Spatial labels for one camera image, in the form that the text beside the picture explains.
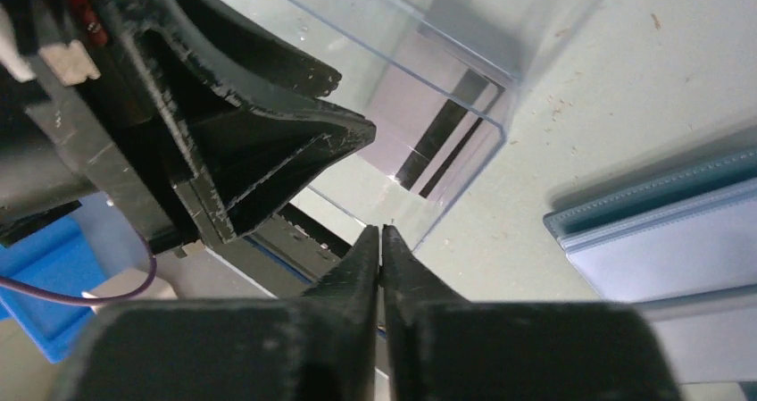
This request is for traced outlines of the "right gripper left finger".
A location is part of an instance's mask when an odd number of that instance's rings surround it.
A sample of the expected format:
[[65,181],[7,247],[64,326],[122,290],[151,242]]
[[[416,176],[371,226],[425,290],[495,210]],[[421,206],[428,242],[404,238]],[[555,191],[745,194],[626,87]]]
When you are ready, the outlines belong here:
[[83,331],[53,400],[371,400],[379,229],[296,297],[138,300]]

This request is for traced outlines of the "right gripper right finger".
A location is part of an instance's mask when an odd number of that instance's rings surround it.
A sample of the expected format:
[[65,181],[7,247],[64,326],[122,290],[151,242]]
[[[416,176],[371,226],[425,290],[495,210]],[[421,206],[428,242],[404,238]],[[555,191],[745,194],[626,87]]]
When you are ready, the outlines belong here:
[[678,400],[649,324],[629,305],[475,302],[381,231],[395,400]]

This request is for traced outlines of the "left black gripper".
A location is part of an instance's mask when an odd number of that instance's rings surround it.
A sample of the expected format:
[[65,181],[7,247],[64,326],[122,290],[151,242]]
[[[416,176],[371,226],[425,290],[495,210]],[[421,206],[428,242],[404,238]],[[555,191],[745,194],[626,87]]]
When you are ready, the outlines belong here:
[[331,66],[221,0],[141,0],[90,46],[63,0],[1,0],[1,241],[108,194],[156,251],[257,229],[375,125]]

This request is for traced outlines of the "clear plastic card box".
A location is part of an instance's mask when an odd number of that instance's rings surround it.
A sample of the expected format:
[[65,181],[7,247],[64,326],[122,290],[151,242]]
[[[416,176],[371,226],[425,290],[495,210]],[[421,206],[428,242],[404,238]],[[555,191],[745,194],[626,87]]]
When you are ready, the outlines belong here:
[[221,0],[334,67],[329,101],[374,142],[293,200],[352,241],[420,245],[504,146],[526,88],[603,0]]

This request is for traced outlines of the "blue leather card holder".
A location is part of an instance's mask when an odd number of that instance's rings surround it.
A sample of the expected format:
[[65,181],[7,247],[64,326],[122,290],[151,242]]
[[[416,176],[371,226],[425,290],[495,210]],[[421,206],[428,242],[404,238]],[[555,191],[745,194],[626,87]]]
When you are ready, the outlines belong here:
[[756,152],[665,174],[543,223],[600,297],[635,306],[685,383],[756,379]]

